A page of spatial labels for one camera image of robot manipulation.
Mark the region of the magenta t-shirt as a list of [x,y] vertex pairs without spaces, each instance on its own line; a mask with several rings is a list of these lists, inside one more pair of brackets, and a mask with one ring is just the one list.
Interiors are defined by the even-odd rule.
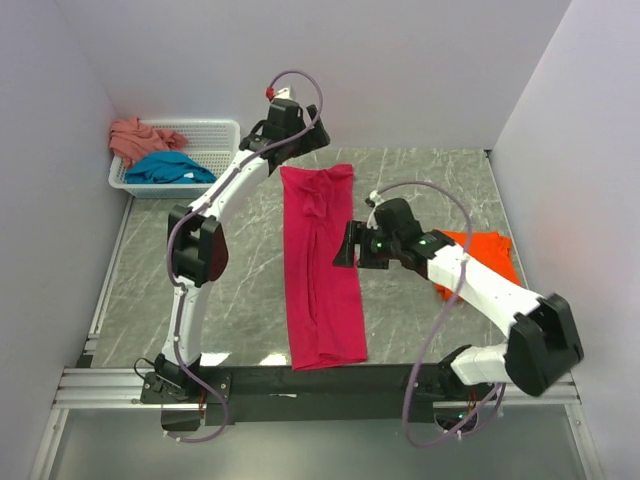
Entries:
[[354,170],[280,169],[288,340],[295,371],[367,360],[358,273],[335,267],[346,224],[353,219]]

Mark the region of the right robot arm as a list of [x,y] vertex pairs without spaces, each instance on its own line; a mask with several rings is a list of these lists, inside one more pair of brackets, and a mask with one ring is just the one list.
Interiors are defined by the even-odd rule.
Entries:
[[440,230],[425,231],[404,199],[374,211],[375,225],[346,224],[336,267],[386,269],[390,261],[441,285],[488,318],[505,337],[499,345],[464,345],[438,364],[439,388],[460,399],[479,384],[511,383],[538,397],[584,358],[566,299],[527,290],[485,266]]

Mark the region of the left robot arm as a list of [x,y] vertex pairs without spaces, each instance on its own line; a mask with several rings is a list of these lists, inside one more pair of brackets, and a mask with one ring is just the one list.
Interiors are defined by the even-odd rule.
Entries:
[[168,336],[153,362],[155,378],[146,382],[149,388],[164,388],[179,402],[204,388],[199,378],[202,327],[211,287],[229,260],[225,225],[280,165],[329,143],[317,106],[274,98],[267,118],[240,141],[214,184],[188,206],[172,209],[166,261],[173,305]]

